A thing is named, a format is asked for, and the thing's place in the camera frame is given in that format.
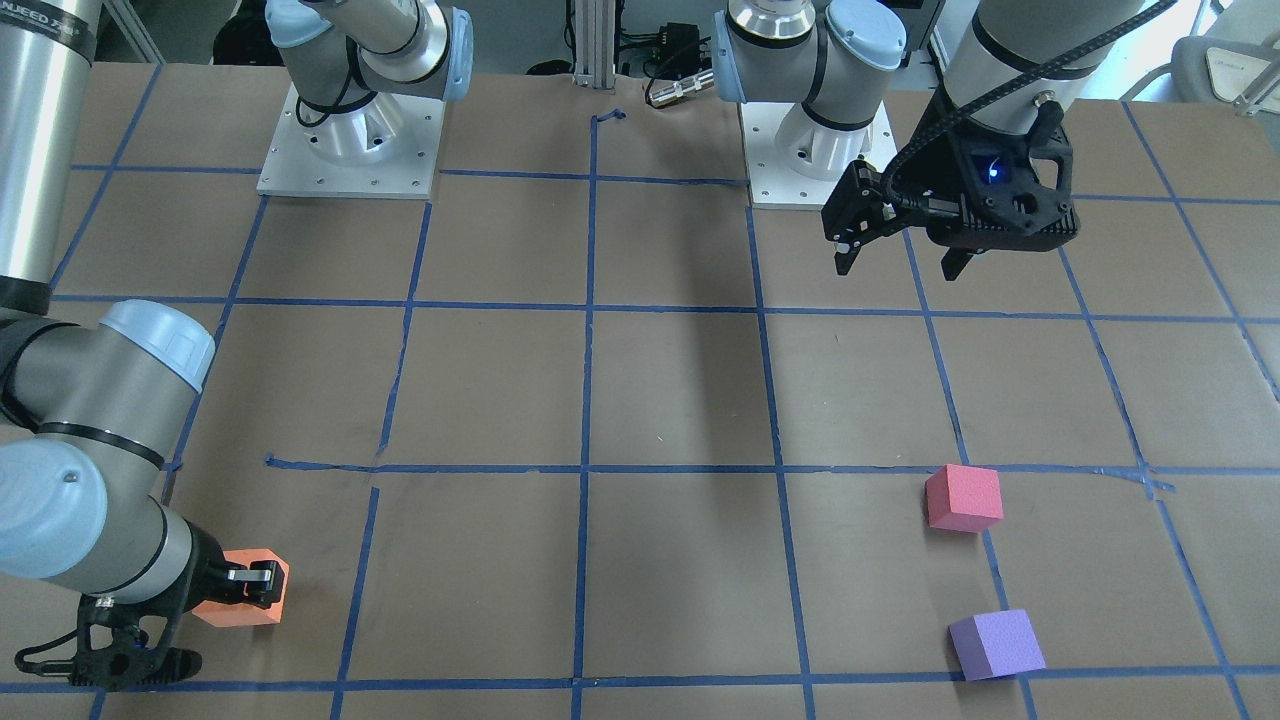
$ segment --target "purple cube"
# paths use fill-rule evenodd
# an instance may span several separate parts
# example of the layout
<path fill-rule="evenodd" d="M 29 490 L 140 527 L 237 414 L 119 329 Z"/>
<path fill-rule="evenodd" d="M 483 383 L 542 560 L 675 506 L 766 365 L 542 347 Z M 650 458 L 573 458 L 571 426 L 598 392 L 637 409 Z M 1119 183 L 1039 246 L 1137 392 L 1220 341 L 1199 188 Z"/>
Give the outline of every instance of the purple cube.
<path fill-rule="evenodd" d="M 1044 656 L 1025 610 L 987 612 L 952 623 L 951 642 L 965 680 L 1044 669 Z"/>

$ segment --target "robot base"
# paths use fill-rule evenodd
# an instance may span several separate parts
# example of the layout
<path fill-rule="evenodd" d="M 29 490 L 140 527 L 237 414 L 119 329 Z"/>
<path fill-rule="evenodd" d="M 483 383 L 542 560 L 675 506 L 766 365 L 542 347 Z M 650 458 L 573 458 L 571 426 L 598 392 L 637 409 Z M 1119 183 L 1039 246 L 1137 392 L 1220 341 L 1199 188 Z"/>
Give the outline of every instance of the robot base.
<path fill-rule="evenodd" d="M 778 210 L 820 210 L 840 179 L 820 181 L 803 176 L 787 164 L 776 137 L 794 102 L 748 102 L 740 105 L 746 170 L 751 181 L 751 205 Z M 883 169 L 897 154 L 884 105 L 869 127 L 872 138 L 867 161 Z"/>
<path fill-rule="evenodd" d="M 393 154 L 376 163 L 340 165 L 307 146 L 307 136 L 293 117 L 297 97 L 291 86 L 257 178 L 259 195 L 430 200 L 444 126 L 443 101 L 397 95 L 408 135 L 385 147 Z"/>

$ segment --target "metal base plate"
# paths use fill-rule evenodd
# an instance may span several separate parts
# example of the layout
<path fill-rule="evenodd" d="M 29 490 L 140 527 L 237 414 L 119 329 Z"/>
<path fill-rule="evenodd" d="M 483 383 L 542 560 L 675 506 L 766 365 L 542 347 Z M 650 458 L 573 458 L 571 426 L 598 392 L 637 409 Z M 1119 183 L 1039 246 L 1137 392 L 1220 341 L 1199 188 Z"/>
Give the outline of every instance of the metal base plate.
<path fill-rule="evenodd" d="M 742 118 L 742 146 L 746 150 L 746 174 L 751 179 L 751 205 L 787 210 L 820 209 L 836 181 L 819 181 L 791 169 L 782 160 L 782 151 L 774 142 L 782 118 L 792 102 L 748 102 L 740 105 Z M 888 114 L 881 104 L 870 128 L 872 151 L 867 161 L 883 170 L 897 155 Z"/>
<path fill-rule="evenodd" d="M 259 195 L 287 197 L 379 197 L 430 200 L 435 160 L 444 126 L 444 102 L 430 97 L 397 95 L 408 119 L 408 142 L 397 142 L 371 165 L 338 165 L 311 151 L 293 117 L 297 91 L 289 86 L 271 147 L 257 178 Z"/>

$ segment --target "light blue joint cap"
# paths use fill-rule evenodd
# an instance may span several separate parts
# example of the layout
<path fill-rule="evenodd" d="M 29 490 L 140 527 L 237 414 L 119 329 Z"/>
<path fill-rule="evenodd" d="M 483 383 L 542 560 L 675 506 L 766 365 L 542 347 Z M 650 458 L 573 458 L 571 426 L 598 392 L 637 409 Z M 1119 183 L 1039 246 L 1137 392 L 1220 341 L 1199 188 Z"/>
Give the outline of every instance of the light blue joint cap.
<path fill-rule="evenodd" d="M 836 40 L 868 65 L 896 70 L 902 64 L 906 27 L 876 0 L 832 0 L 827 24 Z"/>
<path fill-rule="evenodd" d="M 282 50 L 311 42 L 333 27 L 300 0 L 266 0 L 266 26 L 271 44 Z"/>
<path fill-rule="evenodd" d="M 214 363 L 214 338 L 187 315 L 147 300 L 116 302 L 99 320 L 146 350 L 196 392 L 205 384 Z"/>
<path fill-rule="evenodd" d="M 63 441 L 0 447 L 0 571 L 52 578 L 88 556 L 106 523 L 106 483 Z"/>
<path fill-rule="evenodd" d="M 449 79 L 444 85 L 444 100 L 452 102 L 467 96 L 471 72 L 475 68 L 475 32 L 471 15 L 462 8 L 453 8 L 453 36 L 449 38 Z"/>
<path fill-rule="evenodd" d="M 716 95 L 726 102 L 746 102 L 742 78 L 737 74 L 737 61 L 733 60 L 733 44 L 730 40 L 728 26 L 724 24 L 724 10 L 716 13 L 716 32 L 712 35 L 712 70 L 716 73 Z"/>

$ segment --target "blue grid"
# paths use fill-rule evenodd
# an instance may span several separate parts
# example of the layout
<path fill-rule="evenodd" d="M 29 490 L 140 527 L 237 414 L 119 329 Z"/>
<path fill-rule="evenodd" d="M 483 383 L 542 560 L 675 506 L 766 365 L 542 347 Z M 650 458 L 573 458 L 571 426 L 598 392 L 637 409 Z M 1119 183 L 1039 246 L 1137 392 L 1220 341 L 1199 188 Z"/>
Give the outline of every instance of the blue grid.
<path fill-rule="evenodd" d="M 140 173 L 220 173 L 220 174 L 257 174 L 257 168 L 195 168 L 195 167 L 143 167 L 143 165 L 124 165 L 120 163 L 124 155 L 125 147 L 128 146 L 142 113 L 146 109 L 147 101 L 151 97 L 152 90 L 160 76 L 161 68 L 157 68 L 152 74 L 142 97 L 137 105 L 137 109 L 125 129 L 125 133 L 120 141 L 120 145 L 113 156 L 109 165 L 76 165 L 77 170 L 93 170 L 104 172 L 102 181 L 90 204 L 88 210 L 81 222 L 72 245 L 67 250 L 67 254 L 58 264 L 54 274 L 52 284 L 56 286 L 58 281 L 61 278 L 68 264 L 72 260 L 77 247 L 79 246 L 83 236 L 90 227 L 93 215 L 105 195 L 105 191 L 114 177 L 115 173 L 120 172 L 140 172 Z M 257 214 L 248 238 L 246 240 L 244 250 L 241 256 L 241 261 L 237 266 L 236 277 L 232 286 L 225 296 L 221 297 L 180 297 L 180 296 L 164 296 L 164 297 L 146 297 L 148 300 L 156 300 L 160 302 L 191 302 L 191 304 L 207 304 L 207 305 L 221 305 L 223 311 L 219 320 L 218 329 L 215 332 L 215 340 L 220 343 L 221 337 L 225 332 L 227 324 L 230 319 L 230 314 L 234 307 L 239 305 L 296 305 L 296 306 L 375 306 L 375 307 L 402 307 L 404 311 L 403 320 L 403 337 L 402 346 L 399 351 L 399 361 L 397 365 L 397 373 L 392 382 L 390 392 L 388 393 L 387 413 L 383 425 L 383 432 L 379 442 L 379 455 L 383 448 L 385 448 L 387 442 L 390 437 L 394 407 L 397 398 L 398 382 L 401 373 L 403 372 L 404 354 L 407 351 L 407 342 L 410 337 L 412 315 L 416 309 L 422 307 L 458 307 L 458 309 L 472 309 L 472 310 L 552 310 L 552 311 L 581 311 L 585 313 L 585 356 L 584 356 L 584 413 L 582 413 L 582 450 L 581 450 L 581 464 L 580 465 L 379 465 L 376 456 L 371 465 L 342 465 L 342 464 L 325 464 L 325 462 L 308 462 L 308 461 L 292 461 L 282 460 L 276 457 L 268 457 L 268 466 L 276 468 L 280 470 L 346 470 L 351 473 L 361 473 L 376 475 L 380 473 L 407 473 L 407 474 L 436 474 L 436 473 L 526 473 L 530 470 L 539 470 L 545 473 L 563 473 L 563 474 L 577 474 L 580 477 L 580 512 L 579 512 L 579 557 L 577 557 L 577 587 L 575 593 L 575 642 L 573 642 L 573 676 L 572 678 L 515 678 L 515 679 L 448 679 L 448 680 L 348 680 L 347 671 L 351 662 L 351 651 L 355 644 L 356 629 L 358 626 L 360 609 L 364 593 L 364 582 L 367 573 L 369 555 L 371 552 L 374 529 L 376 525 L 379 491 L 378 488 L 371 488 L 369 498 L 369 509 L 365 523 L 364 538 L 360 548 L 360 560 L 357 566 L 356 580 L 352 588 L 352 601 L 348 614 L 348 623 L 343 642 L 342 659 L 339 662 L 338 675 L 333 682 L 188 682 L 168 688 L 161 688 L 161 692 L 174 692 L 174 693 L 207 693 L 207 692 L 332 692 L 333 693 L 333 706 L 330 717 L 338 720 L 342 716 L 343 696 L 346 692 L 361 691 L 445 691 L 445 689 L 566 689 L 572 692 L 572 720 L 579 720 L 581 717 L 581 693 L 584 688 L 621 688 L 621 687 L 717 687 L 717 685 L 799 685 L 804 691 L 805 697 L 805 711 L 808 719 L 814 719 L 817 712 L 813 702 L 813 688 L 815 685 L 831 685 L 831 684 L 878 684 L 878 683 L 950 683 L 963 680 L 959 673 L 858 673 L 858 674 L 814 674 L 809 667 L 808 647 L 805 639 L 804 628 L 804 612 L 800 597 L 800 585 L 796 577 L 795 565 L 795 552 L 791 539 L 790 528 L 790 511 L 787 502 L 787 487 L 786 478 L 791 474 L 806 474 L 806 473 L 841 473 L 841 474 L 927 474 L 933 471 L 936 468 L 932 466 L 897 466 L 897 468 L 881 468 L 881 466 L 815 466 L 815 465 L 787 465 L 782 456 L 782 446 L 780 437 L 780 427 L 777 418 L 777 402 L 774 396 L 773 377 L 772 377 L 772 357 L 768 345 L 768 316 L 769 315 L 868 315 L 868 316 L 902 316 L 902 318 L 922 318 L 925 323 L 925 328 L 929 334 L 931 346 L 933 348 L 934 361 L 938 370 L 938 378 L 943 395 L 947 401 L 948 414 L 952 421 L 952 429 L 956 439 L 956 448 L 960 454 L 961 461 L 968 462 L 968 450 L 965 447 L 964 436 L 960 427 L 959 411 L 956 410 L 955 401 L 951 396 L 950 380 L 946 370 L 946 361 L 942 354 L 942 347 L 937 337 L 936 328 L 933 327 L 934 318 L 1014 318 L 1014 319 L 1033 319 L 1033 320 L 1050 320 L 1050 322 L 1084 322 L 1089 328 L 1091 337 L 1093 338 L 1096 350 L 1098 352 L 1100 363 L 1107 375 L 1108 383 L 1111 384 L 1112 393 L 1117 407 L 1120 409 L 1121 416 L 1124 419 L 1130 445 L 1133 446 L 1135 462 L 1132 466 L 1068 466 L 1068 465 L 992 465 L 992 468 L 1001 471 L 1019 471 L 1019 473 L 1091 473 L 1097 475 L 1112 477 L 1117 479 L 1124 479 L 1133 483 L 1139 483 L 1143 486 L 1147 497 L 1152 498 L 1152 505 L 1156 511 L 1160 512 L 1162 525 L 1167 530 L 1171 548 L 1178 559 L 1179 566 L 1187 580 L 1188 591 L 1196 602 L 1199 611 L 1202 623 L 1204 625 L 1204 632 L 1213 646 L 1215 655 L 1217 657 L 1217 665 L 1180 665 L 1180 666 L 1138 666 L 1138 667 L 1055 667 L 1042 671 L 1036 671 L 1025 674 L 1018 678 L 1020 689 L 1024 697 L 1027 714 L 1029 720 L 1036 720 L 1037 711 L 1034 705 L 1034 698 L 1032 694 L 1032 688 L 1029 680 L 1069 680 L 1069 679 L 1088 679 L 1088 678 L 1179 678 L 1179 676 L 1221 676 L 1228 683 L 1231 697 L 1235 702 L 1238 714 L 1242 719 L 1248 719 L 1248 708 L 1243 701 L 1243 696 L 1239 692 L 1235 678 L 1243 675 L 1280 675 L 1280 665 L 1231 665 L 1222 650 L 1221 641 L 1217 635 L 1216 628 L 1213 625 L 1212 618 L 1210 616 L 1208 609 L 1204 603 L 1203 596 L 1192 573 L 1190 564 L 1187 560 L 1185 552 L 1183 551 L 1181 541 L 1178 536 L 1178 530 L 1174 525 L 1172 518 L 1165 506 L 1164 500 L 1156 497 L 1155 491 L 1174 492 L 1175 488 L 1170 483 L 1155 479 L 1152 475 L 1193 475 L 1193 474 L 1208 474 L 1208 475 L 1271 475 L 1280 477 L 1280 468 L 1194 468 L 1194 466 L 1151 466 L 1147 464 L 1140 445 L 1137 439 L 1137 433 L 1134 432 L 1133 423 L 1128 415 L 1128 410 L 1124 402 L 1123 392 L 1116 382 L 1115 374 L 1110 366 L 1110 360 L 1106 355 L 1106 350 L 1102 346 L 1101 337 L 1094 327 L 1096 320 L 1107 322 L 1144 322 L 1144 323 L 1213 323 L 1213 324 L 1235 324 L 1243 337 L 1245 338 L 1249 350 L 1258 365 L 1260 372 L 1267 379 L 1274 393 L 1280 398 L 1280 392 L 1276 391 L 1275 375 L 1267 366 L 1261 354 L 1257 351 L 1257 346 L 1249 333 L 1249 325 L 1270 325 L 1280 324 L 1280 318 L 1275 316 L 1261 316 L 1249 318 L 1242 316 L 1234 302 L 1231 301 L 1225 284 L 1222 283 L 1216 268 L 1196 233 L 1194 227 L 1190 224 L 1187 217 L 1185 205 L 1194 204 L 1217 204 L 1217 205 L 1265 205 L 1265 206 L 1280 206 L 1280 200 L 1235 200 L 1235 199 L 1198 199 L 1198 197 L 1179 197 L 1169 178 L 1165 176 L 1158 159 L 1155 155 L 1149 142 L 1142 132 L 1142 128 L 1133 115 L 1133 113 L 1125 108 L 1133 129 L 1142 142 L 1143 147 L 1148 152 L 1152 164 L 1155 165 L 1157 173 L 1161 177 L 1169 195 L 1166 197 L 1139 197 L 1139 196 L 1111 196 L 1111 195 L 1079 195 L 1080 199 L 1089 200 L 1110 200 L 1110 201 L 1134 201 L 1134 202 L 1172 202 L 1180 217 L 1183 218 L 1187 231 L 1194 241 L 1201 258 L 1204 261 L 1207 270 L 1210 272 L 1213 282 L 1221 293 L 1230 316 L 1167 316 L 1167 315 L 1100 315 L 1092 314 L 1085 302 L 1084 295 L 1080 291 L 1079 283 L 1075 281 L 1074 272 L 1070 265 L 1070 260 L 1065 250 L 1060 251 L 1060 259 L 1068 278 L 1071 282 L 1073 291 L 1075 292 L 1076 300 L 1080 305 L 1079 314 L 1064 314 L 1064 313 L 972 313 L 972 311 L 943 311 L 932 310 L 928 305 L 928 299 L 924 292 L 924 284 L 920 277 L 919 264 L 916 261 L 914 246 L 910 236 L 908 234 L 904 240 L 908 249 L 909 261 L 911 265 L 913 277 L 916 284 L 916 292 L 919 296 L 920 306 L 918 309 L 888 309 L 888 310 L 874 310 L 874 309 L 819 309 L 819 307 L 768 307 L 764 304 L 762 279 L 760 279 L 760 266 L 759 256 L 755 243 L 754 232 L 754 218 L 751 210 L 748 209 L 748 232 L 749 243 L 751 254 L 751 269 L 753 281 L 755 287 L 755 306 L 754 307 L 690 307 L 690 306 L 644 306 L 644 305 L 595 305 L 594 302 L 594 284 L 595 284 L 595 263 L 594 263 L 594 250 L 595 250 L 595 209 L 596 209 L 596 188 L 600 182 L 639 182 L 639 183 L 662 183 L 662 184 L 726 184 L 726 186 L 744 186 L 744 181 L 727 179 L 727 178 L 695 178 L 695 179 L 671 179 L 671 178 L 645 178 L 645 177 L 631 177 L 631 176 L 602 176 L 596 172 L 598 160 L 598 147 L 596 147 L 596 126 L 602 122 L 607 122 L 613 118 L 623 118 L 621 111 L 611 113 L 603 118 L 591 118 L 591 170 L 589 174 L 564 174 L 564 173 L 520 173 L 520 172 L 486 172 L 486 170 L 465 170 L 465 169 L 444 169 L 442 174 L 458 174 L 458 176 L 481 176 L 481 177 L 520 177 L 520 178 L 549 178 L 549 179 L 579 179 L 590 183 L 590 208 L 589 208 L 589 241 L 588 241 L 588 295 L 586 302 L 584 305 L 575 304 L 517 304 L 517 302 L 447 302 L 447 301 L 419 301 L 415 300 L 416 283 L 420 275 L 421 264 L 424 260 L 428 227 L 430 224 L 430 205 L 428 204 L 424 211 L 421 233 L 419 237 L 419 245 L 415 256 L 415 269 L 411 279 L 411 287 L 407 292 L 406 300 L 401 301 L 381 301 L 381 300 L 347 300 L 347 299 L 264 299 L 264 297 L 239 297 L 238 288 L 241 279 L 244 275 L 244 270 L 252 255 L 253 243 L 261 225 L 262 217 L 268 206 L 268 199 L 262 199 L 259 204 Z M 109 296 L 109 295 L 55 295 L 55 300 L 64 302 L 102 302 L 102 301 L 119 301 L 128 297 L 136 296 Z M 764 363 L 764 379 L 765 391 L 769 407 L 769 421 L 771 433 L 773 441 L 773 465 L 595 465 L 590 462 L 590 391 L 591 391 L 591 333 L 593 333 L 593 319 L 595 311 L 617 311 L 617 313 L 713 313 L 713 314 L 755 314 L 758 319 L 760 347 Z M 195 416 L 200 407 L 200 400 L 197 398 L 191 411 L 187 416 L 186 424 L 183 427 L 182 436 L 179 438 L 178 447 L 174 454 L 174 460 L 169 464 L 169 474 L 165 483 L 164 497 L 168 497 L 173 492 L 174 483 L 177 480 L 177 474 L 182 466 L 182 451 L 189 439 L 191 427 Z M 586 612 L 586 528 L 588 528 L 588 510 L 589 510 L 589 482 L 590 474 L 608 474 L 608 473 L 773 473 L 777 478 L 778 484 L 778 502 L 780 502 L 780 518 L 783 530 L 783 542 L 786 544 L 786 559 L 787 559 L 787 574 L 792 600 L 796 641 L 799 650 L 799 674 L 774 674 L 774 675 L 755 675 L 755 676 L 728 676 L 728 675 L 701 675 L 701 676 L 626 676 L 626 678 L 585 678 L 584 676 L 584 647 L 585 647 L 585 612 Z M 995 542 L 989 532 L 983 533 L 983 546 L 987 552 L 988 565 L 991 569 L 992 582 L 996 588 L 996 593 L 1002 609 L 1009 607 L 1009 600 L 1004 587 L 1004 579 L 1000 573 L 998 559 L 996 555 Z M 102 712 L 102 706 L 105 702 L 105 693 L 96 691 L 86 691 L 81 688 L 70 688 L 64 684 L 58 683 L 0 683 L 0 693 L 95 693 L 95 701 L 90 711 L 90 720 L 99 720 Z"/>

